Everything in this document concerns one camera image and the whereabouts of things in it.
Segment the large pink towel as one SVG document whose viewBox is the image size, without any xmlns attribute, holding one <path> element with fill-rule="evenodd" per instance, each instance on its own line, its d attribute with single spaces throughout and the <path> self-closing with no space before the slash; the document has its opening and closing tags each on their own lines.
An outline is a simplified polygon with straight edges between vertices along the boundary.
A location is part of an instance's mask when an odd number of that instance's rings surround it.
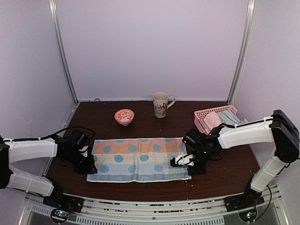
<svg viewBox="0 0 300 225">
<path fill-rule="evenodd" d="M 218 127 L 222 122 L 216 112 L 208 113 L 203 119 L 204 123 L 207 126 L 207 129 L 211 131 L 213 128 Z"/>
</svg>

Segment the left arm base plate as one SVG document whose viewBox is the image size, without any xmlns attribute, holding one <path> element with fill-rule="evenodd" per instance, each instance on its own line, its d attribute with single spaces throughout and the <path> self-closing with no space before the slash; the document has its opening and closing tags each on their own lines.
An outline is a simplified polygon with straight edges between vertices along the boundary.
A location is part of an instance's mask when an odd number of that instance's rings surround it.
<svg viewBox="0 0 300 225">
<path fill-rule="evenodd" d="M 63 201 L 58 202 L 51 197 L 43 197 L 43 204 L 72 213 L 80 213 L 83 208 L 84 199 L 80 197 L 63 195 Z"/>
</svg>

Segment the blue patterned cloth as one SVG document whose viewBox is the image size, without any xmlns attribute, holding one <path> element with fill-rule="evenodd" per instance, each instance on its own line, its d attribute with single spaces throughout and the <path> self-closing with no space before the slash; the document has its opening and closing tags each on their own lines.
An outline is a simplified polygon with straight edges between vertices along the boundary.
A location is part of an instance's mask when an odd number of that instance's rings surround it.
<svg viewBox="0 0 300 225">
<path fill-rule="evenodd" d="M 88 182 L 149 183 L 190 180 L 186 166 L 172 167 L 171 159 L 187 153 L 182 138 L 96 140 L 93 145 L 96 174 Z"/>
</svg>

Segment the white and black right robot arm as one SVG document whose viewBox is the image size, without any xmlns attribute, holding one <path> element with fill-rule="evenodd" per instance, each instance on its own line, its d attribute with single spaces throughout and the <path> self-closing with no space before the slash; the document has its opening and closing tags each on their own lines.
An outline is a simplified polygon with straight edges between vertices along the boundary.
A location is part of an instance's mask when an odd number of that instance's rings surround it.
<svg viewBox="0 0 300 225">
<path fill-rule="evenodd" d="M 184 113 L 182 121 L 179 123 L 178 134 L 184 135 L 190 128 L 194 128 L 194 116 Z M 243 192 L 247 180 L 251 174 L 256 173 L 259 167 L 271 156 L 275 144 L 262 142 L 251 145 L 232 147 L 227 150 L 220 150 L 223 156 L 220 161 L 209 161 L 206 164 L 206 173 L 192 176 L 187 181 L 183 199 L 204 199 L 233 195 Z M 300 169 L 300 162 L 290 165 L 282 171 L 272 184 L 277 184 L 284 202 L 297 202 L 300 200 L 300 175 L 296 174 L 296 169 Z"/>
</svg>

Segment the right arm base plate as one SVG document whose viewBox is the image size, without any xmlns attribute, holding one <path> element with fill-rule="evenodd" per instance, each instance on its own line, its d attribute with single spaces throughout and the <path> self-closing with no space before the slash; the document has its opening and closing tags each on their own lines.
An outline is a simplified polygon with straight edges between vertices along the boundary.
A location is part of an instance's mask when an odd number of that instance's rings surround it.
<svg viewBox="0 0 300 225">
<path fill-rule="evenodd" d="M 264 203 L 262 196 L 252 196 L 246 194 L 233 195 L 224 198 L 227 212 L 255 208 L 258 204 Z"/>
</svg>

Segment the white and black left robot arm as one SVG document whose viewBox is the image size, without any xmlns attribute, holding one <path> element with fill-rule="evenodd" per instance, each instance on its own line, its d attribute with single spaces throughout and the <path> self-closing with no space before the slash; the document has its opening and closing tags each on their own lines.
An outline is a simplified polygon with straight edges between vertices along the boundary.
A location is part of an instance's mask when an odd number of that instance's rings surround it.
<svg viewBox="0 0 300 225">
<path fill-rule="evenodd" d="M 38 138 L 0 139 L 0 187 L 13 188 L 42 196 L 57 208 L 67 204 L 63 187 L 46 177 L 16 169 L 13 163 L 35 158 L 59 158 L 73 166 L 78 174 L 96 174 L 93 155 L 89 152 L 90 137 L 82 127 L 74 127 L 65 137 L 59 133 Z"/>
</svg>

